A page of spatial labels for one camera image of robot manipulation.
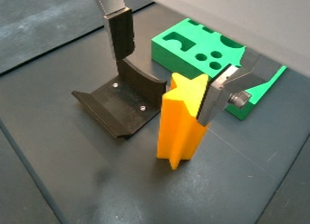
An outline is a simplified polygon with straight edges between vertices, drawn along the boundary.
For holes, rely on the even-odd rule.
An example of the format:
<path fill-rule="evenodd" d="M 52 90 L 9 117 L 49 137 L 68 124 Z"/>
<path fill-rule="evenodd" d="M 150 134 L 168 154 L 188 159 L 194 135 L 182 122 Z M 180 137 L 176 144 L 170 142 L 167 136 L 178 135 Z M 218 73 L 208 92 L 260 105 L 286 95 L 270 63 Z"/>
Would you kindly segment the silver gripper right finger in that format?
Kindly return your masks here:
<path fill-rule="evenodd" d="M 247 48 L 240 67 L 228 64 L 206 86 L 196 114 L 199 124 L 206 126 L 228 104 L 240 109 L 251 98 L 246 90 L 266 83 L 279 68 L 279 62 Z"/>

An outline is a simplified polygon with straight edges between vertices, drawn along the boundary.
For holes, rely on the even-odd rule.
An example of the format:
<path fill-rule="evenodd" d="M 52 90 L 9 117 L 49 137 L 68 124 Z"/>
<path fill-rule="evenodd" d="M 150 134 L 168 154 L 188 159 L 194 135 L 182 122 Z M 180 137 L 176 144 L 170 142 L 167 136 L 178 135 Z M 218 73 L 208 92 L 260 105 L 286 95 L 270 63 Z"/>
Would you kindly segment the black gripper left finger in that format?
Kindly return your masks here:
<path fill-rule="evenodd" d="M 116 61 L 126 58 L 135 50 L 135 32 L 132 9 L 123 0 L 95 0 L 104 18 L 109 41 Z"/>

